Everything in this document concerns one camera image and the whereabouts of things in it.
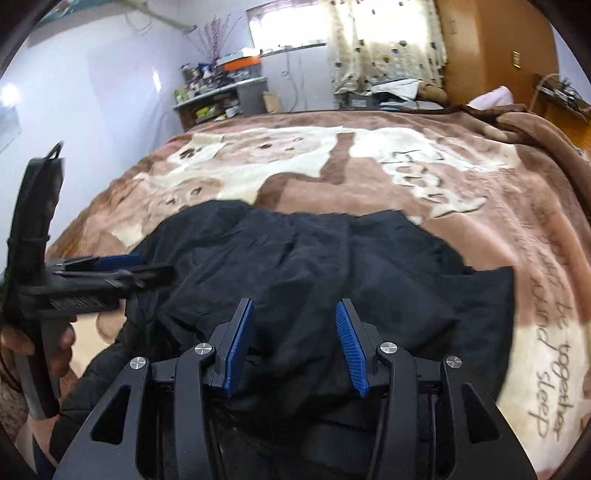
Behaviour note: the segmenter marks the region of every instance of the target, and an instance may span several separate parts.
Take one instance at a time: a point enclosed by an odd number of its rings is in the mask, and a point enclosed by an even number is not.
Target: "curtain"
[[[367,90],[386,79],[441,86],[447,62],[434,0],[319,0],[335,94]]]

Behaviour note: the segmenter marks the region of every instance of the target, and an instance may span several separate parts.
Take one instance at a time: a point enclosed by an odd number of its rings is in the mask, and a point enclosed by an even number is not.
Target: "black jacket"
[[[61,458],[133,357],[179,356],[255,305],[255,342],[235,398],[217,408],[230,479],[363,476],[376,407],[353,395],[335,327],[360,318],[415,356],[457,355],[496,397],[508,366],[511,268],[477,272],[402,213],[283,215],[211,201],[164,221],[136,249],[177,269],[166,289],[130,300],[116,342],[66,398],[51,439]]]

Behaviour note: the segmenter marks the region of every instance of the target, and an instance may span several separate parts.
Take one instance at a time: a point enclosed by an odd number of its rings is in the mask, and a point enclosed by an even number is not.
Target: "cable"
[[[131,27],[131,29],[133,31],[135,31],[136,35],[138,35],[140,37],[143,35],[146,35],[146,33],[148,33],[152,29],[152,23],[154,22],[154,20],[152,20],[152,18],[150,17],[150,21],[149,21],[148,25],[146,25],[144,28],[138,28],[129,19],[128,14],[130,11],[131,10],[125,11],[125,13],[123,14],[123,16],[125,17],[125,22]]]
[[[290,65],[290,51],[289,51],[289,48],[286,48],[285,49],[285,56],[287,58],[287,70],[283,70],[283,72],[281,72],[281,75],[283,75],[284,77],[288,77],[291,80],[292,85],[294,86],[295,102],[294,102],[293,106],[289,109],[290,112],[293,112],[294,111],[294,108],[296,108],[296,105],[300,101],[300,94],[297,91],[296,82],[293,79],[293,77],[291,76],[291,65]]]
[[[558,80],[560,81],[560,73],[549,73],[548,75],[546,75],[544,78],[542,78],[540,80],[538,86],[535,88],[534,97],[531,99],[530,112],[534,111],[535,101],[538,99],[538,94],[540,92],[540,89],[542,88],[542,85],[544,84],[544,82],[546,80],[548,80],[550,77],[558,77]]]
[[[301,55],[298,55],[298,64],[300,65],[300,75],[301,75],[301,94],[304,96],[304,110],[308,111],[308,99],[306,98],[306,86],[304,85],[304,70],[301,68]]]

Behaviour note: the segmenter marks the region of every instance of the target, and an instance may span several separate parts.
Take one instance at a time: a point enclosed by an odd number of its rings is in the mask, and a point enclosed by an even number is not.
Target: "silver screw head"
[[[198,355],[207,355],[213,347],[209,343],[200,343],[195,347],[195,353]]]
[[[379,349],[384,353],[396,353],[398,347],[396,346],[396,343],[384,342],[379,346]]]
[[[143,356],[135,357],[131,362],[129,362],[129,366],[134,370],[139,370],[146,364],[146,359]]]
[[[445,363],[447,363],[452,368],[460,368],[462,366],[462,361],[455,355],[448,356],[445,359]]]

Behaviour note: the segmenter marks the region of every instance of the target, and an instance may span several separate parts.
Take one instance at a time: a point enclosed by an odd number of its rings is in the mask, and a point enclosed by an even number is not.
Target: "box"
[[[379,110],[379,101],[371,93],[361,95],[360,93],[349,93],[347,105],[353,110]]]

